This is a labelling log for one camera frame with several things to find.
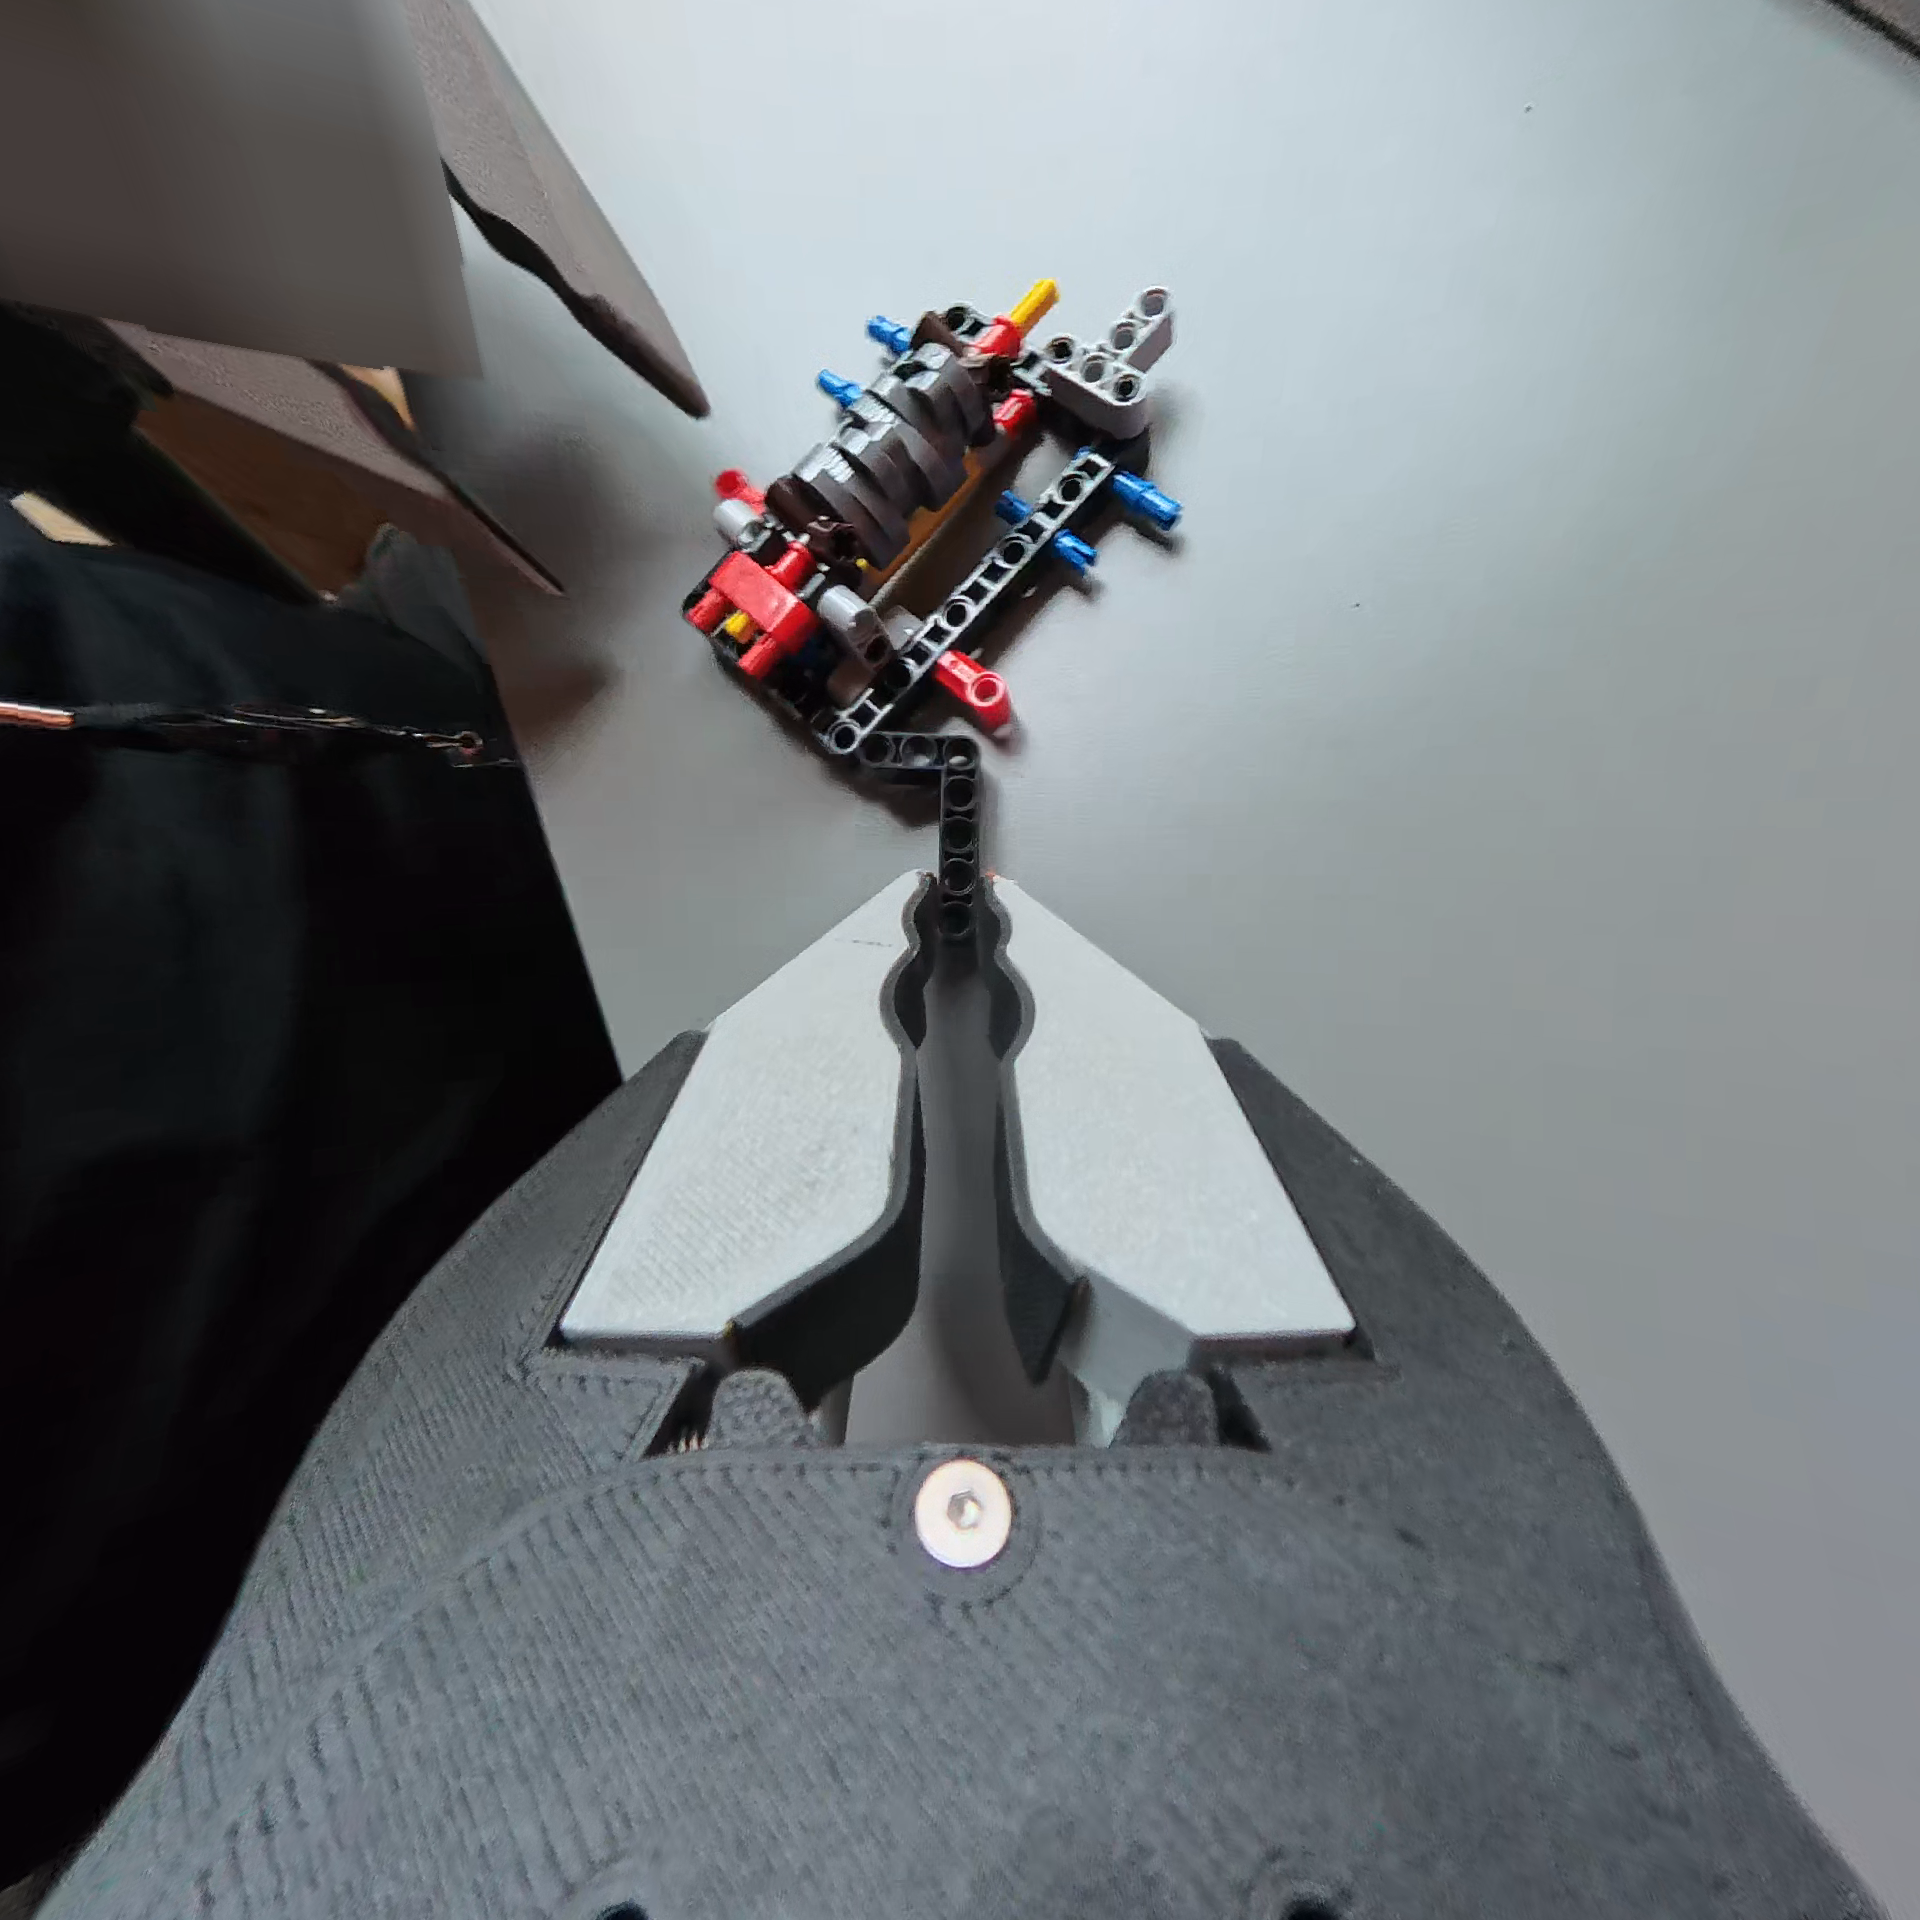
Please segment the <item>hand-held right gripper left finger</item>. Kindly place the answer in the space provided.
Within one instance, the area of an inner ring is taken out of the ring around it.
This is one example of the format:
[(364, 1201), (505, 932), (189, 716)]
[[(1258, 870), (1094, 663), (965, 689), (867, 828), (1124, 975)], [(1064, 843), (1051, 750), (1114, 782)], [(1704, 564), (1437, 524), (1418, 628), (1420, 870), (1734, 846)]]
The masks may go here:
[(569, 1357), (683, 1359), (842, 1399), (920, 1292), (928, 878), (908, 870), (694, 1037), (556, 1324)]

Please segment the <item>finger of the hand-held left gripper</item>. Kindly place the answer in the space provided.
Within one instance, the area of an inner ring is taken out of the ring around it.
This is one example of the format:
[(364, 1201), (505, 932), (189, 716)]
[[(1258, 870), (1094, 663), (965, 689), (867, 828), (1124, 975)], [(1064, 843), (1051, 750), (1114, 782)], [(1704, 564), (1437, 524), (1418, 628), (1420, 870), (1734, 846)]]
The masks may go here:
[(142, 434), (304, 586), (337, 594), (385, 527), (563, 594), (428, 451), (394, 370), (194, 342), (133, 322), (109, 337), (157, 377)]
[(449, 195), (486, 244), (547, 285), (578, 326), (683, 415), (701, 379), (486, 22), (469, 2), (402, 2)]

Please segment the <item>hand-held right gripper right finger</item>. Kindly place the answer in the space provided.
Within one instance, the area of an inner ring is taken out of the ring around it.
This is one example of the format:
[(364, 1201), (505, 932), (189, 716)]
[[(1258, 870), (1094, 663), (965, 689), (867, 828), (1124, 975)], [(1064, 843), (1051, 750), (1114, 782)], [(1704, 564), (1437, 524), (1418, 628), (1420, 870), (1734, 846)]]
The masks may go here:
[(1205, 1028), (1020, 884), (980, 901), (1000, 1274), (1030, 1383), (1110, 1443), (1145, 1378), (1336, 1353), (1358, 1322)]

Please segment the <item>lego engine frame assembly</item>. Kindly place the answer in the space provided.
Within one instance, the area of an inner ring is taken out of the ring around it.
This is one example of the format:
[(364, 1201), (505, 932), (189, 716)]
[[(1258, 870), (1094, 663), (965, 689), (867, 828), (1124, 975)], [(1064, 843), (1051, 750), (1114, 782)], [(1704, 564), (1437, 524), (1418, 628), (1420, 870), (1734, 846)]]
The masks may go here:
[(818, 373), (833, 433), (766, 485), (713, 477), (720, 553), (682, 617), (830, 761), (914, 777), (909, 719), (932, 694), (1004, 733), (1013, 694), (980, 654), (997, 620), (1058, 571), (1091, 573), (1097, 514), (1182, 530), (1147, 471), (1168, 289), (1097, 334), (1049, 326), (1056, 301), (1040, 279), (1002, 311), (870, 318), (877, 370)]

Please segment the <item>person's torso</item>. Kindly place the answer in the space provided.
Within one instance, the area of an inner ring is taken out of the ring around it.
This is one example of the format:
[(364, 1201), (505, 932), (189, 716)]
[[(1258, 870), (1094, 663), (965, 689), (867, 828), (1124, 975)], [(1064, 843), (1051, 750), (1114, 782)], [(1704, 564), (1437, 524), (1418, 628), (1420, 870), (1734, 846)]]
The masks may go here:
[(293, 583), (4, 303), (2, 1859), (160, 1739), (312, 1433), (618, 1061), (497, 684)]

